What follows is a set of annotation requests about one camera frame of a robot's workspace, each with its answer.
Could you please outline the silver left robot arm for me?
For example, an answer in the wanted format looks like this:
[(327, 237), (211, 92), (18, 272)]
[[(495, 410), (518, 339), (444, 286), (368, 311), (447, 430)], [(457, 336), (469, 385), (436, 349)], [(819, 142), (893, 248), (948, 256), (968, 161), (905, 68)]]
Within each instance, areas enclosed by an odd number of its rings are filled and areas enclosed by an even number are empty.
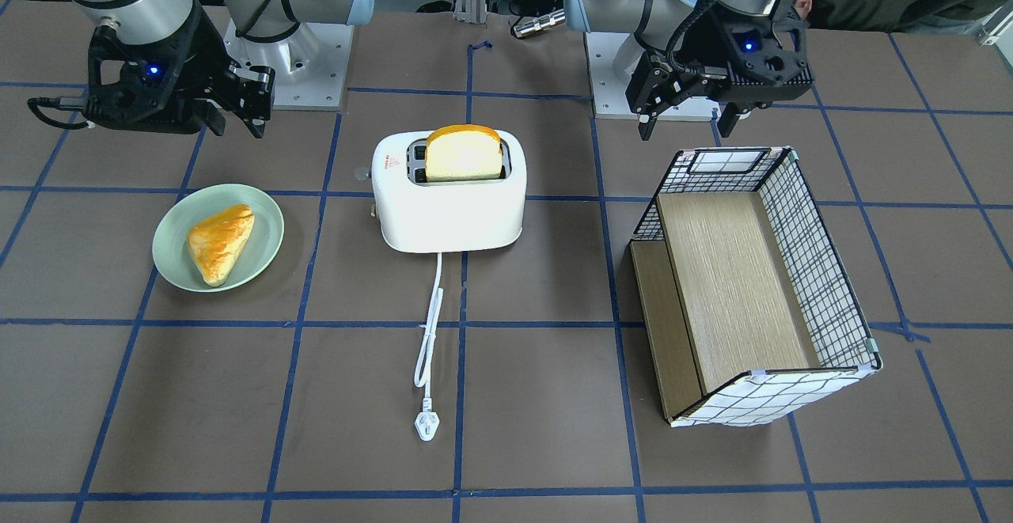
[(741, 116), (814, 86), (796, 0), (565, 0), (580, 32), (629, 33), (637, 59), (624, 91), (648, 140), (656, 120), (692, 97), (724, 106), (719, 133)]

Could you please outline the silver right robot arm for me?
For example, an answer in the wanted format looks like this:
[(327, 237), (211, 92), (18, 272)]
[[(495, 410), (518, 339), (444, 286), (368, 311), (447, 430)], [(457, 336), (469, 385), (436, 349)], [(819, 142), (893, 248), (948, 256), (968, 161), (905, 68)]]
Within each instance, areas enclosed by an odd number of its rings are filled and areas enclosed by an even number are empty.
[(312, 25), (364, 25), (375, 0), (224, 0), (234, 26), (225, 40), (199, 0), (71, 0), (93, 21), (87, 90), (35, 97), (28, 109), (63, 130), (221, 136), (233, 113), (263, 138), (275, 84), (322, 71)]

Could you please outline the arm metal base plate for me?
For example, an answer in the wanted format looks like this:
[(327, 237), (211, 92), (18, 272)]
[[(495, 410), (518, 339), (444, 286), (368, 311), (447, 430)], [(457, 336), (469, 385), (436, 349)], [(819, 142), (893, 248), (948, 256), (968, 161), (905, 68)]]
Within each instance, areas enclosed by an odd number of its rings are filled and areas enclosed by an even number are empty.
[[(625, 90), (636, 69), (643, 48), (631, 33), (587, 32), (585, 34), (587, 64), (594, 97), (594, 115), (598, 119), (636, 119), (631, 113)], [(692, 97), (658, 119), (681, 122), (709, 122), (720, 113), (720, 105), (706, 97)]]
[(275, 111), (339, 111), (355, 30), (350, 25), (302, 23), (292, 36), (261, 44), (238, 39), (231, 21), (224, 41), (231, 57), (245, 68), (263, 65), (275, 70)]

